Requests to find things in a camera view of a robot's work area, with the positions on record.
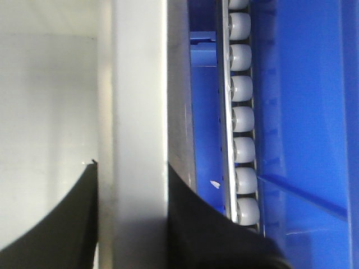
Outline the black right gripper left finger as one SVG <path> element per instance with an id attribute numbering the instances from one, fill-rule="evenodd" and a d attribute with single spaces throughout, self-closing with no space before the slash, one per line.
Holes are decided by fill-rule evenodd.
<path id="1" fill-rule="evenodd" d="M 64 199 L 1 250 L 1 268 L 93 268 L 98 242 L 98 164 L 89 164 Z"/>

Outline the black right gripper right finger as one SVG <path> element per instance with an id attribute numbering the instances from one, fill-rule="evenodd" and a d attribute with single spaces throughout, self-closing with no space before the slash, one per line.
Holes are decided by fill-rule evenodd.
<path id="1" fill-rule="evenodd" d="M 291 268 L 273 240 L 213 209 L 168 168 L 168 268 Z"/>

